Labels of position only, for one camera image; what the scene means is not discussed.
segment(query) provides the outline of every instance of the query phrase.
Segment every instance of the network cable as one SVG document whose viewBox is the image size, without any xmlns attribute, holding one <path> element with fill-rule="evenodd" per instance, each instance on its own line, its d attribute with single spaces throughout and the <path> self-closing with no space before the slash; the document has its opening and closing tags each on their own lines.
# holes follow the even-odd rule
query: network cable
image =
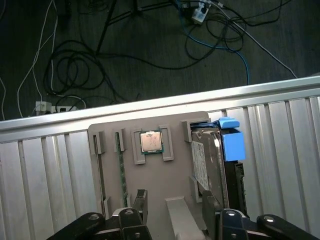
<svg viewBox="0 0 320 240">
<path fill-rule="evenodd" d="M 185 35 L 186 35 L 188 38 L 192 39 L 193 41 L 195 41 L 195 42 L 198 43 L 198 44 L 204 45 L 204 46 L 209 47 L 209 48 L 211 48 L 211 49 L 212 49 L 212 48 L 216 48 L 216 49 L 220 49 L 220 50 L 228 50 L 228 51 L 231 50 L 231 51 L 233 51 L 235 54 L 237 54 L 237 55 L 241 58 L 241 60 L 242 60 L 243 63 L 244 63 L 244 66 L 245 66 L 245 70 L 246 70 L 246 82 L 247 82 L 247 85 L 249 85 L 249 84 L 250 84 L 250 73 L 249 73 L 249 66 L 248 66 L 248 63 L 247 63 L 245 57 L 244 57 L 240 52 L 238 52 L 238 51 L 236 51 L 236 50 L 232 50 L 232 49 L 229 49 L 229 48 L 223 47 L 223 46 L 213 46 L 213 45 L 211 45 L 211 44 L 208 44 L 208 43 L 206 43 L 206 42 L 202 42 L 202 41 L 194 38 L 194 37 L 191 36 L 191 34 L 187 31 L 187 29 L 186 29 L 186 27 L 185 27 L 185 25 L 184 25 L 183 18 L 182 18 L 181 11 L 180 11 L 180 8 L 179 8 L 179 7 L 178 7 L 178 13 L 179 13 L 179 18 L 180 18 L 180 22 L 181 22 L 183 31 L 184 31 Z"/>
<path fill-rule="evenodd" d="M 219 4 L 215 4 L 212 2 L 212 5 L 214 5 L 216 8 L 218 8 L 229 20 L 232 21 L 231 17 L 223 11 L 223 9 L 219 6 Z M 276 60 L 279 64 L 281 64 L 283 67 L 285 67 L 287 70 L 291 72 L 291 74 L 297 79 L 297 75 L 294 73 L 294 71 L 285 65 L 282 61 L 280 61 L 277 57 L 275 57 L 269 50 L 267 50 L 264 46 L 262 46 L 248 31 L 246 31 L 243 27 L 241 27 L 238 23 L 232 21 L 239 29 L 241 29 L 249 38 L 251 38 L 262 50 L 264 50 L 267 54 L 269 54 L 274 60 Z"/>
</svg>

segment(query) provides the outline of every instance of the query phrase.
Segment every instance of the metal bracket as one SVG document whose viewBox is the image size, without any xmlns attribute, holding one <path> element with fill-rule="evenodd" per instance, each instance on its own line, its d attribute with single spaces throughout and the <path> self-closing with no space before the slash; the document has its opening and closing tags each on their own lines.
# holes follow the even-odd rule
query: metal bracket
<svg viewBox="0 0 320 240">
<path fill-rule="evenodd" d="M 124 138 L 124 136 L 125 136 L 125 128 L 114 130 L 113 131 L 113 136 L 115 136 L 116 133 L 119 134 L 120 150 L 121 150 L 121 152 L 124 152 L 127 149 L 126 145 L 125 145 L 125 138 Z M 116 138 L 113 139 L 113 150 L 114 150 L 115 153 L 118 151 Z"/>
<path fill-rule="evenodd" d="M 136 209 L 141 218 L 143 224 L 147 224 L 147 217 L 148 217 L 148 192 L 145 189 L 138 189 L 136 194 L 133 208 Z"/>
<path fill-rule="evenodd" d="M 92 134 L 92 143 L 90 144 L 90 151 L 93 155 L 103 154 L 106 151 L 105 148 L 105 132 L 97 131 Z"/>
<path fill-rule="evenodd" d="M 146 163 L 145 155 L 141 153 L 141 146 L 140 146 L 140 132 L 141 131 L 142 131 L 141 128 L 134 129 L 131 131 L 133 160 L 134 160 L 135 165 Z"/>
<path fill-rule="evenodd" d="M 170 127 L 167 124 L 160 125 L 159 129 L 162 132 L 162 142 L 164 152 L 162 153 L 163 161 L 171 161 L 175 159 L 174 157 L 174 150 L 172 147 L 172 138 L 171 138 L 171 131 Z"/>
<path fill-rule="evenodd" d="M 197 118 L 197 119 L 186 119 L 182 120 L 182 127 L 183 127 L 183 135 L 184 140 L 188 143 L 192 142 L 192 135 L 191 135 L 191 124 L 197 124 L 197 123 L 210 123 L 210 118 Z"/>
<path fill-rule="evenodd" d="M 166 198 L 165 201 L 176 240 L 206 239 L 198 228 L 183 196 Z"/>
<path fill-rule="evenodd" d="M 198 181 L 193 176 L 189 176 L 189 183 L 190 183 L 191 195 L 194 201 L 197 204 L 202 203 L 202 197 L 199 196 Z"/>
<path fill-rule="evenodd" d="M 110 196 L 106 196 L 105 200 L 103 200 L 104 206 L 102 207 L 102 209 L 104 209 L 105 219 L 108 219 L 112 216 L 110 200 Z"/>
</svg>

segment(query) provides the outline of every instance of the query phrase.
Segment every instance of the blue cable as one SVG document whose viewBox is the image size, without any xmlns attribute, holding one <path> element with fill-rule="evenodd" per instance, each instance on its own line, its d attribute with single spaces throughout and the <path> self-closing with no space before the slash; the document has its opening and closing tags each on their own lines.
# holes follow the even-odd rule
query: blue cable
<svg viewBox="0 0 320 240">
<path fill-rule="evenodd" d="M 182 16 L 181 16 L 181 12 L 180 12 L 180 7 L 179 7 L 178 1 L 179 1 L 179 0 L 176 0 L 176 3 L 177 3 L 177 5 L 178 5 L 179 18 L 180 18 L 180 22 L 181 22 L 181 25 L 182 25 L 182 28 L 183 28 L 183 30 L 184 30 L 185 35 L 186 35 L 188 38 L 190 38 L 190 39 L 192 39 L 193 41 L 195 41 L 196 43 L 198 43 L 198 44 L 204 45 L 204 46 L 209 47 L 209 48 L 214 48 L 214 46 L 212 46 L 212 45 L 210 45 L 210 44 L 208 44 L 208 43 L 202 42 L 202 41 L 200 41 L 200 40 L 198 40 L 198 39 L 195 39 L 193 36 L 191 36 L 191 35 L 188 33 L 188 31 L 187 31 L 187 29 L 186 29 L 186 27 L 185 27 L 185 25 L 184 25 Z M 217 47 L 215 47 L 215 48 L 216 48 L 216 49 L 220 49 L 220 50 L 229 50 L 228 48 L 223 47 L 223 46 L 217 46 Z M 240 52 L 238 52 L 238 51 L 234 51 L 234 52 L 242 59 L 244 65 L 245 65 L 245 70 L 246 70 L 246 84 L 249 85 L 249 84 L 250 84 L 250 73 L 249 73 L 249 67 L 248 67 L 247 60 L 245 59 L 245 57 L 244 57 Z"/>
</svg>

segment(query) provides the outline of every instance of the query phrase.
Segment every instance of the aluminum rail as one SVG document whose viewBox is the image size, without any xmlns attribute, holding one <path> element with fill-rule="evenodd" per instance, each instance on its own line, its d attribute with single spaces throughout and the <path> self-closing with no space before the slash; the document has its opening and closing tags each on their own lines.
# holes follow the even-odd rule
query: aluminum rail
<svg viewBox="0 0 320 240">
<path fill-rule="evenodd" d="M 78 132 L 91 124 L 252 106 L 320 95 L 320 76 L 241 86 L 0 122 L 0 143 Z"/>
</svg>

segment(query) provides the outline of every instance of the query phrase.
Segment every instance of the power strip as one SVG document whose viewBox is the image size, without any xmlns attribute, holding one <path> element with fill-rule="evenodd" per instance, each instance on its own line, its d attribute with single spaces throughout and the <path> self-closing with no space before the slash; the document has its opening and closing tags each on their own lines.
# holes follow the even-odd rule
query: power strip
<svg viewBox="0 0 320 240">
<path fill-rule="evenodd" d="M 199 7 L 194 10 L 191 17 L 195 24 L 201 25 L 204 22 L 209 12 L 209 9 L 211 7 L 210 3 L 211 3 L 210 0 L 202 0 L 201 2 L 198 3 Z"/>
<path fill-rule="evenodd" d="M 56 114 L 56 113 L 73 112 L 73 111 L 79 110 L 76 106 L 74 106 L 72 109 L 71 109 L 71 107 L 72 106 L 52 106 L 51 113 Z"/>
<path fill-rule="evenodd" d="M 64 112 L 72 112 L 79 110 L 76 106 L 74 106 L 71 109 L 72 106 L 52 106 L 51 102 L 48 101 L 36 101 L 35 102 L 35 108 L 33 111 L 35 111 L 37 116 L 45 115 L 47 113 L 56 114 L 58 113 L 64 113 Z"/>
</svg>

